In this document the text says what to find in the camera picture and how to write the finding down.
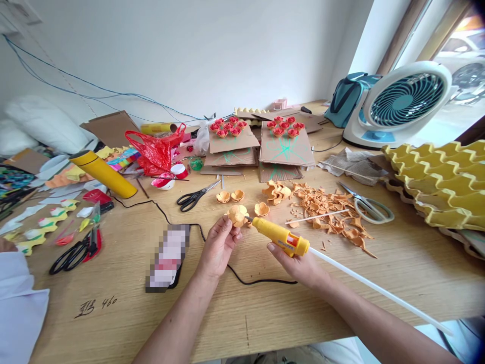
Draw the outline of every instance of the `electric fan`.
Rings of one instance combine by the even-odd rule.
[[[451,73],[436,62],[398,68],[362,93],[343,138],[351,145],[396,148],[418,133],[450,99]]]

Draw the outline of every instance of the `fan grille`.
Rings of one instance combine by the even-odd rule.
[[[441,77],[418,73],[401,78],[382,91],[370,109],[372,120],[382,126],[398,126],[429,112],[445,90]]]

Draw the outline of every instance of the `wooden table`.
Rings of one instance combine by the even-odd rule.
[[[318,113],[322,110],[320,105],[321,102],[312,103],[308,107]],[[322,131],[311,134],[310,141],[315,149],[325,149],[335,145],[341,134],[341,129],[327,124]],[[324,159],[344,147],[346,144],[342,142],[328,152],[316,153],[315,160]],[[366,225],[375,237],[375,240],[368,240],[367,247],[379,259],[369,257],[340,236],[327,235],[312,229],[310,224],[301,223],[295,231],[309,239],[314,248],[320,248],[325,240],[330,257],[439,321],[485,313],[483,263],[467,255],[461,243],[426,225],[413,206],[400,201],[398,194],[387,191],[382,185],[368,187],[346,176],[337,178],[320,168],[303,174],[302,181],[332,192],[338,180],[345,181],[363,196],[382,202],[396,215],[391,223]],[[218,186],[207,193],[196,208],[181,213],[176,199],[214,182],[215,176],[192,173],[189,179],[190,182],[176,183],[170,191],[152,188],[150,179],[142,183],[172,223],[198,222],[207,233],[231,204],[217,203],[215,195],[221,191]],[[246,168],[245,176],[225,178],[227,191],[244,190],[246,197],[242,203],[251,214],[254,204],[265,201],[261,193],[265,186],[259,183],[257,168]],[[143,193],[138,192],[125,203],[131,205],[146,200]],[[46,243],[34,247],[34,253],[28,257],[30,270],[35,275],[35,288],[51,290],[44,327],[32,356],[33,364],[130,363],[194,272],[203,247],[198,229],[192,229],[178,286],[166,293],[145,293],[146,270],[167,223],[152,203],[130,209],[115,204],[115,209],[103,215],[104,247],[92,261],[73,271],[49,276],[50,265],[68,248],[52,245],[52,237],[57,236],[55,232]],[[288,206],[288,201],[271,206],[268,218],[282,224],[291,218]],[[46,208],[30,220],[37,221],[48,214]],[[60,229],[66,227],[68,221],[60,224]],[[267,251],[268,239],[255,229],[242,230],[244,241],[230,260],[240,277],[245,281],[290,279]],[[332,266],[321,264],[378,306],[412,325],[423,323]],[[105,304],[103,308],[103,301],[110,298],[116,302],[110,306]],[[82,304],[92,300],[95,300],[94,310],[75,318]],[[202,323],[192,360],[244,355],[348,336],[353,333],[336,312],[302,285],[244,286],[227,269]]]

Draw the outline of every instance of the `yellow glue gun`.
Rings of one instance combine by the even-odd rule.
[[[310,242],[300,236],[293,235],[288,229],[259,217],[246,218],[253,223],[259,233],[269,237],[290,257],[293,257],[294,254],[303,256],[308,251]]]

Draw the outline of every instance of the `hand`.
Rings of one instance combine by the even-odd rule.
[[[241,229],[233,227],[227,215],[221,217],[207,234],[197,271],[219,279],[226,270],[233,249],[242,238]]]
[[[6,253],[11,251],[18,251],[14,243],[7,239],[0,238],[0,253]]]
[[[269,243],[267,247],[284,270],[297,282],[311,289],[319,288],[322,284],[329,284],[330,275],[317,264],[312,254],[307,253],[304,256],[295,254],[293,258],[290,258],[283,249],[274,243]]]

